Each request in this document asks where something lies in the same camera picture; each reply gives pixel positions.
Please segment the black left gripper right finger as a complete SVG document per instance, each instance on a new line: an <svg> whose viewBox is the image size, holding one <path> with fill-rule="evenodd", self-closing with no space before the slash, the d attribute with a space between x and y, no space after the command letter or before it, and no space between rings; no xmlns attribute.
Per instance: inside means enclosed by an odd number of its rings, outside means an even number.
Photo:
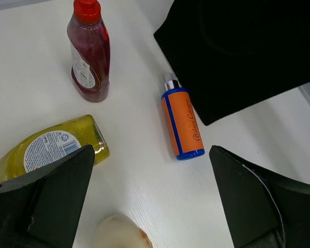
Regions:
<svg viewBox="0 0 310 248"><path fill-rule="evenodd" d="M209 157L234 247L310 247L310 184L220 146Z"/></svg>

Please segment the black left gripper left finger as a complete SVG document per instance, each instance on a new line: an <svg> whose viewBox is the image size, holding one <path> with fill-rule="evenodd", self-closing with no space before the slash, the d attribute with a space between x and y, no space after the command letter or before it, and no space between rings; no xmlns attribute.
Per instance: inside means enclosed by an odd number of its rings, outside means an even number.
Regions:
<svg viewBox="0 0 310 248"><path fill-rule="evenodd" d="M85 145L0 183L0 247L72 247L95 152Z"/></svg>

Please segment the black canvas bag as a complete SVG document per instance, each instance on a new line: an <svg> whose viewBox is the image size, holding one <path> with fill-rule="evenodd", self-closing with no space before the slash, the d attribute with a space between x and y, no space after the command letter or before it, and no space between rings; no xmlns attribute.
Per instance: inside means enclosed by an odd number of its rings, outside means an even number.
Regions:
<svg viewBox="0 0 310 248"><path fill-rule="evenodd" d="M174 1L154 38L205 125L310 82L310 1Z"/></svg>

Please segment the red dish soap bottle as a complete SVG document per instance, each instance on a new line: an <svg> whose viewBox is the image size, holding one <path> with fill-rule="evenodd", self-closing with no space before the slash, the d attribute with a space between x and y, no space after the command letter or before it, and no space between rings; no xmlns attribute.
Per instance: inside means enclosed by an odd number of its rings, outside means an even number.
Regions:
<svg viewBox="0 0 310 248"><path fill-rule="evenodd" d="M110 39L98 1L74 1L67 26L71 77L81 96L101 102L109 93Z"/></svg>

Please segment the yellow dish soap bottle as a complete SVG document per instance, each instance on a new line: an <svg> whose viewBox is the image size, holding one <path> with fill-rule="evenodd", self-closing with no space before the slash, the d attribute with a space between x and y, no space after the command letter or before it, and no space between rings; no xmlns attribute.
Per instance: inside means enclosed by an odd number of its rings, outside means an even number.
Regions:
<svg viewBox="0 0 310 248"><path fill-rule="evenodd" d="M53 163L85 145L94 149L94 165L110 156L109 147L91 115L39 131L0 159L0 183Z"/></svg>

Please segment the cream lotion pump bottle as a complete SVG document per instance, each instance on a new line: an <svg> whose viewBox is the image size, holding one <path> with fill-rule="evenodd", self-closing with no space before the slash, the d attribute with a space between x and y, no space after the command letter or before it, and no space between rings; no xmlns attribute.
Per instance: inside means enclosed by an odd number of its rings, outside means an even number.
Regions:
<svg viewBox="0 0 310 248"><path fill-rule="evenodd" d="M147 234L123 214L105 218L96 228L92 247L153 247Z"/></svg>

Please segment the orange blue cologne bottle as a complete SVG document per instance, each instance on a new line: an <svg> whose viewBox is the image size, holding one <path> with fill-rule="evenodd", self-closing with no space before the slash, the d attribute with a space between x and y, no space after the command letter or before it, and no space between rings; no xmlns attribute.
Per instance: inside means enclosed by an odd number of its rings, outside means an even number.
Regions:
<svg viewBox="0 0 310 248"><path fill-rule="evenodd" d="M164 79L161 102L175 157L183 161L203 156L205 149L188 91L172 73Z"/></svg>

